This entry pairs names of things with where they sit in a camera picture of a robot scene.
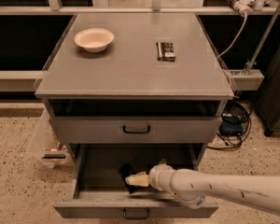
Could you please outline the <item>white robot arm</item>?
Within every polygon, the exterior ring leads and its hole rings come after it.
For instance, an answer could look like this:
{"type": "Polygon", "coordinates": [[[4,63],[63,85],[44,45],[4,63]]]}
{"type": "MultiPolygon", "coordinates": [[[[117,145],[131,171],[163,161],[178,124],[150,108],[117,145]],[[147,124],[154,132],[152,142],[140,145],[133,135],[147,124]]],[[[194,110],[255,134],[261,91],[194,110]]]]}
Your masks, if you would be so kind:
{"type": "Polygon", "coordinates": [[[123,180],[128,186],[151,186],[166,192],[191,209],[201,208],[205,197],[211,196],[280,216],[280,176],[176,170],[162,159],[148,173],[134,173],[131,165],[125,165],[123,180]]]}

